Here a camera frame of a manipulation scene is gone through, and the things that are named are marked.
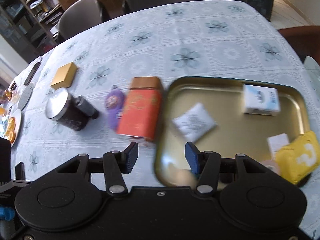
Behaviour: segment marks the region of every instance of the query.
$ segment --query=floor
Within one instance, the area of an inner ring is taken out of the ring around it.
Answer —
[[[271,25],[276,29],[284,29],[309,24],[284,1],[274,0]]]

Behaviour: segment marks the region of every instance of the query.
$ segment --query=purple bottle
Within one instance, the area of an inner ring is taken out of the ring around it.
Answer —
[[[105,106],[108,110],[108,123],[112,130],[116,131],[121,118],[125,94],[116,86],[112,86],[111,92],[107,95]]]

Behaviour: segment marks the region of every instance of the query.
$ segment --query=table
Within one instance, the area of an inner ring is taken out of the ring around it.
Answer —
[[[181,76],[230,77],[295,87],[305,98],[310,125],[320,139],[320,102],[296,53],[270,23],[239,1],[195,1],[128,14],[91,28],[45,55],[24,121],[12,148],[14,166],[25,164],[35,180],[79,153],[91,158],[123,150],[129,142],[107,127],[104,100],[112,85],[127,90],[135,76],[158,76],[164,87]],[[101,115],[79,132],[44,115],[56,70],[74,61],[79,67],[69,91],[83,95]],[[15,81],[22,85],[30,66]],[[155,148],[140,147],[133,171],[124,175],[130,189],[161,186],[153,173]],[[102,174],[92,182],[105,189]],[[302,188],[308,198],[301,227],[312,236],[320,225],[320,169]],[[316,231],[317,239],[320,228]]]

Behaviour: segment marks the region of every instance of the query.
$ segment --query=yellow packet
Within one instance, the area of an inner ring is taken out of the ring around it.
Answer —
[[[320,145],[316,134],[307,131],[276,153],[281,176],[297,184],[320,164]]]

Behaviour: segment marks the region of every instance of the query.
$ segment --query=black circular cover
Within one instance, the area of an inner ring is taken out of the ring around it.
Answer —
[[[76,173],[50,172],[20,190],[15,208],[24,224],[53,232],[81,225],[101,202],[97,187]]]
[[[225,187],[220,204],[233,220],[266,231],[298,226],[307,200],[290,182],[261,173],[249,174]]]

